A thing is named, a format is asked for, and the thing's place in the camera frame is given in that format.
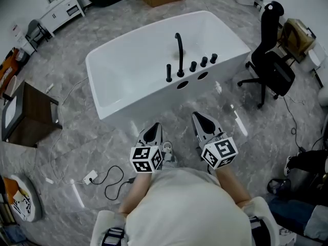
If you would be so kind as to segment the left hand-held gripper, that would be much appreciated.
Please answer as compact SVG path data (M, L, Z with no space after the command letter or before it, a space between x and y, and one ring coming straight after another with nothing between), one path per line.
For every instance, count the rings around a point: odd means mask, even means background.
M137 146L131 148L130 163L136 173L154 173L162 164L162 125L156 122L143 129Z

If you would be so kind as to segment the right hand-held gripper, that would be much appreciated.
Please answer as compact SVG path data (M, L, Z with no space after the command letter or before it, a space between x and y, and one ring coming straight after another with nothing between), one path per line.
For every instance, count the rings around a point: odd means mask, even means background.
M218 137L225 133L218 120L202 112L193 112L192 123L199 141L196 151L200 160L205 161L209 167L218 169L227 166L238 155L232 137Z

